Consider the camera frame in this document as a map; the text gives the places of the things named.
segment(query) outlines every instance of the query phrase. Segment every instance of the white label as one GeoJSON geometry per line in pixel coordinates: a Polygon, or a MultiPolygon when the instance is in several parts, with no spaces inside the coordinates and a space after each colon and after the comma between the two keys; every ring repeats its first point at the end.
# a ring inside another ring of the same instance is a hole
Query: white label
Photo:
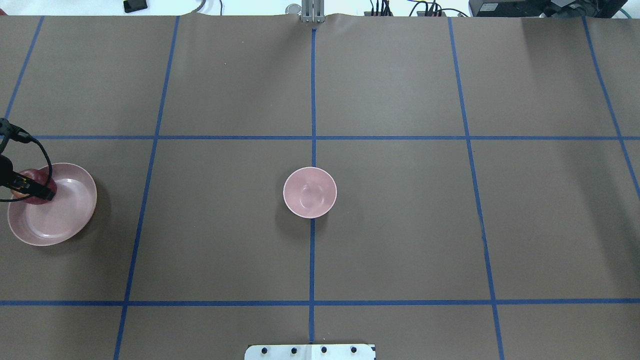
{"type": "Polygon", "coordinates": [[[482,12],[492,12],[497,7],[498,7],[497,3],[486,3],[486,4],[482,4],[482,7],[480,7],[480,11],[482,11],[482,12]]]}

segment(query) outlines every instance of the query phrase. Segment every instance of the pink cup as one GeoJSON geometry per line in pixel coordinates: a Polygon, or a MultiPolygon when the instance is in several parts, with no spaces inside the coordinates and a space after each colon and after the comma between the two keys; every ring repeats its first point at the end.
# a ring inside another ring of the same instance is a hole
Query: pink cup
{"type": "Polygon", "coordinates": [[[303,167],[291,174],[282,191],[289,210],[303,218],[326,214],[338,196],[338,188],[328,172],[317,167],[303,167]]]}

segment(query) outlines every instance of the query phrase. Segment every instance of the gray tabletop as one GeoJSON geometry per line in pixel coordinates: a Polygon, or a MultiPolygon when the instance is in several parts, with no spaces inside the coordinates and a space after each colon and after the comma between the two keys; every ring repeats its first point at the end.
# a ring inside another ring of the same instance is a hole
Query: gray tabletop
{"type": "Polygon", "coordinates": [[[99,192],[59,245],[3,220],[0,357],[637,359],[639,58],[637,20],[0,17],[0,109],[99,192]]]}

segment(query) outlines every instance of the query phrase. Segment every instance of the white floor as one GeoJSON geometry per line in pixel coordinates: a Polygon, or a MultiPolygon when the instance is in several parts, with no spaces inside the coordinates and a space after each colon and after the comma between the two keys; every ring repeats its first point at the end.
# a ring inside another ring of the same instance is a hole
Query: white floor
{"type": "MultiPolygon", "coordinates": [[[[183,15],[198,7],[200,0],[147,0],[147,3],[148,9],[131,14],[125,14],[122,2],[115,0],[0,0],[0,8],[9,15],[183,15]]],[[[280,15],[285,13],[287,5],[296,3],[296,0],[222,0],[222,3],[223,15],[280,15]]],[[[438,3],[469,14],[467,0],[442,0],[438,3]]],[[[391,9],[395,16],[407,16],[414,4],[392,0],[391,9]]],[[[640,0],[629,0],[623,8],[633,18],[640,18],[640,0]]],[[[324,12],[362,16],[370,9],[369,0],[326,0],[324,12]]],[[[207,0],[200,12],[219,15],[220,0],[207,0]]],[[[615,17],[625,16],[618,12],[615,17]]]]}

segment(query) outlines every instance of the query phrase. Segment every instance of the plate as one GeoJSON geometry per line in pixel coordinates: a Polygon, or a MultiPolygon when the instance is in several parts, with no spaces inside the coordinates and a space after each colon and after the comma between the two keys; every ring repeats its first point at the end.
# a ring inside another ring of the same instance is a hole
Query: plate
{"type": "Polygon", "coordinates": [[[42,205],[24,201],[9,204],[9,227],[27,244],[49,246],[68,240],[87,225],[95,211],[98,191],[85,169],[70,163],[56,163],[52,178],[58,185],[52,201],[42,205]]]}

